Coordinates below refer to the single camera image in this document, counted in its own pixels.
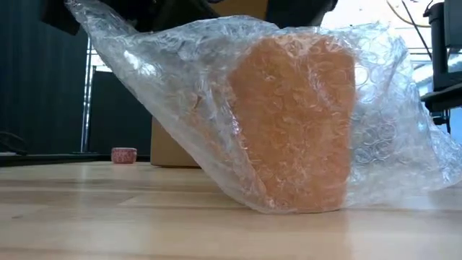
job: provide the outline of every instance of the wooden table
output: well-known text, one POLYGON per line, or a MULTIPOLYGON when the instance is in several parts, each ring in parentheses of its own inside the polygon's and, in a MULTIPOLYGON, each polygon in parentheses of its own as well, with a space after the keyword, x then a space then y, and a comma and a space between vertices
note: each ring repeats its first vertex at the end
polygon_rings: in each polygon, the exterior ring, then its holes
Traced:
POLYGON ((0 168, 0 259, 462 259, 462 186, 399 204, 264 215, 201 170, 0 168))

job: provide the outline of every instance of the black cable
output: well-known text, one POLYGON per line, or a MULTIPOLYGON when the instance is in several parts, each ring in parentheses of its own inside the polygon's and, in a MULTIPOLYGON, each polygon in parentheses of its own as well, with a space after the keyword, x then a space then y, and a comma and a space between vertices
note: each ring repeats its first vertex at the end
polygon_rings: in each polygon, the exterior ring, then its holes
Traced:
POLYGON ((425 11, 429 11, 430 10, 430 5, 433 4, 433 0, 430 1, 430 3, 428 3, 427 7, 425 7, 425 11))
POLYGON ((411 19, 411 22, 412 22, 414 28, 416 29, 417 33, 419 34, 420 40, 421 40, 422 43, 424 44, 425 49, 427 50, 428 56, 430 57, 430 60, 432 60, 432 53, 430 52, 430 49, 428 48, 428 45, 427 45, 427 43, 425 42, 424 37, 423 37, 422 34, 420 33, 419 27, 417 26, 416 22, 414 21, 414 18, 412 17, 412 14, 411 14, 411 12, 409 11, 409 8, 407 8, 407 4, 404 2, 404 0, 401 0, 401 2, 402 2, 403 5, 404 5, 404 9, 406 10, 407 15, 409 15, 409 19, 411 19))
POLYGON ((26 141, 17 136, 16 134, 9 133, 7 131, 0 131, 0 147, 3 147, 7 152, 15 152, 18 155, 27 155, 27 143, 26 141), (18 143, 20 148, 12 144, 12 140, 18 143))

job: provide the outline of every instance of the bubble wrap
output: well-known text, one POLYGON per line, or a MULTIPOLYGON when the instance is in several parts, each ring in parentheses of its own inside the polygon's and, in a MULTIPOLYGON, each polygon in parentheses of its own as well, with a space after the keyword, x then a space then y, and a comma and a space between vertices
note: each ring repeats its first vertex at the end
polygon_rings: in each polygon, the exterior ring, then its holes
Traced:
POLYGON ((325 212, 461 179, 462 149, 432 123, 407 48, 384 25, 223 17, 138 33, 98 1, 67 5, 131 93, 253 209, 325 212))

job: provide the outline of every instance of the cardboard box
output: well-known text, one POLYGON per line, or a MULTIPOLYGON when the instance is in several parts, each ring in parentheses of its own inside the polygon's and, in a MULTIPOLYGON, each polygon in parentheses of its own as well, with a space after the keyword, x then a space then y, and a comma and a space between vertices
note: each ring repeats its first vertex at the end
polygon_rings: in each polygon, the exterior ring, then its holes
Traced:
POLYGON ((210 5, 221 16, 246 14, 264 20, 268 0, 224 0, 210 5))
POLYGON ((162 167, 199 167, 154 118, 152 119, 151 164, 162 167))
MULTIPOLYGON (((262 20, 265 19, 267 5, 268 0, 225 0, 211 4, 222 16, 246 14, 262 20)), ((152 120, 151 164, 162 167, 199 167, 155 119, 152 120)))

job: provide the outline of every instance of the black backdrop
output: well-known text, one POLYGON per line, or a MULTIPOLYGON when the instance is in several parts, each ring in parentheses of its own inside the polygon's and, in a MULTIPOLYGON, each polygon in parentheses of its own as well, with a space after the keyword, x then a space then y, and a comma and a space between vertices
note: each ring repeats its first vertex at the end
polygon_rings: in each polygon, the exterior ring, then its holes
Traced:
POLYGON ((92 79, 88 151, 110 154, 113 147, 133 147, 149 155, 151 114, 110 72, 92 79))
POLYGON ((80 151, 87 36, 40 22, 40 1, 0 1, 0 131, 31 153, 80 151))

